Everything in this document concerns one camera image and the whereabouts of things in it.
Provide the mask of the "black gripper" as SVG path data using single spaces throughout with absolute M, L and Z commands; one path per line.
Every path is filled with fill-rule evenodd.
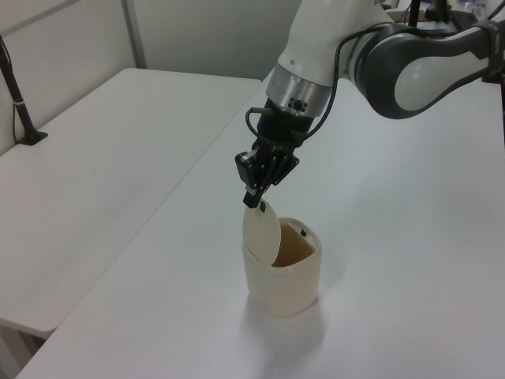
M 282 109 L 270 99 L 263 107 L 256 107 L 255 113 L 260 115 L 256 150 L 239 153 L 234 158 L 239 177 L 245 184 L 243 202 L 249 208 L 256 208 L 264 190 L 277 186 L 299 164 L 294 151 L 301 147 L 314 122 L 313 117 Z M 259 159 L 270 159 L 263 185 L 257 178 L 260 167 L 256 155 Z

